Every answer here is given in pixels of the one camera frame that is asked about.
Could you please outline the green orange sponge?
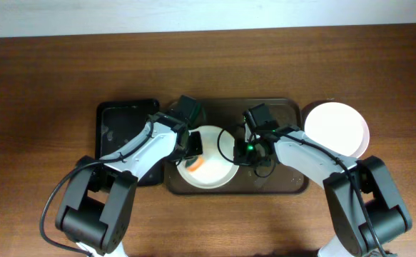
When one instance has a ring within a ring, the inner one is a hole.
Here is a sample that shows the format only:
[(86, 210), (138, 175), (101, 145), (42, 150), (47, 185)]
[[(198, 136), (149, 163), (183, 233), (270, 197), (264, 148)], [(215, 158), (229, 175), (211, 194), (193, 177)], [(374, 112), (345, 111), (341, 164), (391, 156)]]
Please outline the green orange sponge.
[(204, 164), (204, 159), (201, 156), (186, 161), (186, 170), (194, 172)]

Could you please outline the white plate red stain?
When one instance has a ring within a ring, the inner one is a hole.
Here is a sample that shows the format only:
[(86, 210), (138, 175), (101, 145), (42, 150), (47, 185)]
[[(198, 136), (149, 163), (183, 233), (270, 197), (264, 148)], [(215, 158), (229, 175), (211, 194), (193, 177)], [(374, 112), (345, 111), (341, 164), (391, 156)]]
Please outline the white plate red stain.
[(347, 104), (325, 102), (308, 112), (304, 131), (310, 139), (326, 148), (352, 157), (354, 130), (360, 119), (364, 119), (363, 116)]

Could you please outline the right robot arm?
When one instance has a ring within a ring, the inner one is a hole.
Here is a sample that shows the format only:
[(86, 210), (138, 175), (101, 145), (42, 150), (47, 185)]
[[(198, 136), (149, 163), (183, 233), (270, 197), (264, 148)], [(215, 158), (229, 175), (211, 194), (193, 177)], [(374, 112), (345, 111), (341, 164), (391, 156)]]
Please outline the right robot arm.
[(335, 236), (317, 256), (391, 256), (384, 245), (412, 228), (410, 213), (380, 158), (344, 156), (275, 122), (245, 122), (242, 127), (246, 136), (235, 143), (235, 164), (282, 164), (324, 190)]

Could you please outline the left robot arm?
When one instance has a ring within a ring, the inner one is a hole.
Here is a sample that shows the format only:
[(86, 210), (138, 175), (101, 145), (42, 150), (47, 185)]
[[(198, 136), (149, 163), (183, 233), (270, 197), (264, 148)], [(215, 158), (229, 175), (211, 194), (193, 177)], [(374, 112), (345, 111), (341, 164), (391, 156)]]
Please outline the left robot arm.
[(180, 161), (201, 153), (193, 129), (200, 111), (150, 115), (142, 130), (117, 151), (84, 156), (57, 186), (66, 185), (55, 226), (85, 256), (124, 256), (122, 238), (130, 223), (138, 182), (161, 160)]

